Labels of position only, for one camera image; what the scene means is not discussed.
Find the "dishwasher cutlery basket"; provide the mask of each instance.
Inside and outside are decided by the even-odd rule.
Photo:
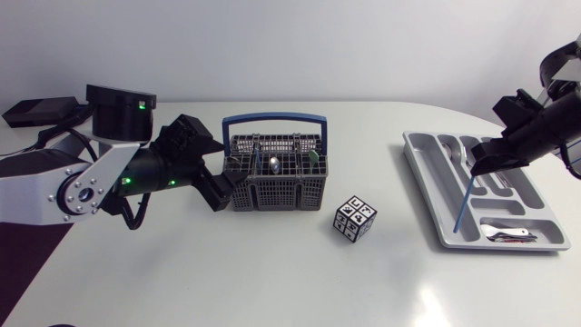
[[[245,134],[230,138],[231,124],[291,120],[320,124],[318,134]],[[232,194],[234,211],[319,210],[328,174],[327,119],[315,114],[241,114],[222,120],[223,171],[247,172]],[[271,169],[276,157],[280,169]]]

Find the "table surface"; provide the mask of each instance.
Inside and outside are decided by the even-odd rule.
[[[317,212],[214,213],[192,187],[152,194],[142,227],[99,213],[76,223],[6,326],[68,323],[200,326],[571,326],[581,322],[581,183],[554,156],[526,168],[572,247],[560,253],[442,247],[403,154],[404,131],[499,135],[476,117],[405,103],[158,104],[154,135],[179,114],[222,141],[222,118],[319,114],[329,177]],[[0,153],[39,128],[0,129]],[[316,124],[254,122],[231,134],[318,133]],[[214,172],[223,153],[205,157]],[[353,194],[378,210],[351,243],[332,227]],[[136,203],[139,197],[132,197]]]

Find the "black cable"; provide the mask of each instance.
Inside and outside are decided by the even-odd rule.
[[[34,145],[31,145],[31,146],[29,146],[27,148],[24,148],[22,150],[14,151],[14,152],[12,152],[10,154],[0,154],[0,156],[8,156],[8,155],[19,154],[19,153],[22,153],[23,154],[25,152],[29,152],[29,151],[32,151],[32,150],[34,150]]]
[[[144,193],[142,196],[142,201],[139,202],[139,210],[137,210],[137,215],[133,217],[133,212],[129,202],[126,198],[123,198],[122,212],[121,215],[125,220],[125,224],[130,230],[134,231],[139,228],[143,223],[143,218],[145,217],[145,212],[147,211],[147,203],[149,202],[151,193]]]
[[[79,141],[81,141],[81,143],[84,145],[84,148],[87,149],[87,151],[91,155],[91,159],[93,159],[93,162],[96,162],[97,159],[99,159],[97,157],[97,154],[94,152],[93,147],[89,143],[89,140],[84,135],[82,135],[79,132],[75,131],[73,128],[67,128],[66,129],[66,132],[70,133],[73,136],[76,136],[76,138],[78,138]]]
[[[575,170],[575,168],[573,168],[571,160],[569,160],[569,150],[567,149],[566,144],[561,144],[560,149],[561,149],[561,158],[563,159],[563,163],[565,163],[565,167],[567,168],[567,170],[573,176],[575,176],[575,178],[581,179],[581,173],[579,173],[578,171]]]

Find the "blue stick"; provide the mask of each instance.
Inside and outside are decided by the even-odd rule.
[[[454,226],[454,233],[458,232],[460,228],[460,224],[462,223],[462,218],[464,217],[464,212],[466,211],[466,205],[468,204],[468,197],[470,196],[470,192],[472,192],[472,186],[474,186],[474,179],[476,176],[472,176],[470,178],[470,182],[468,183],[468,189],[466,190],[466,195],[464,195],[464,201],[462,201],[462,206],[460,207],[460,214],[456,220],[456,225]]]

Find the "cutlery tray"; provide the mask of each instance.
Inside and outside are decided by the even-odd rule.
[[[405,132],[403,137],[404,153],[445,247],[519,251],[570,247],[555,215],[520,168],[477,176],[460,228],[453,233],[471,177],[470,149],[490,137],[423,132]],[[527,228],[537,239],[496,243],[480,230],[481,224]]]

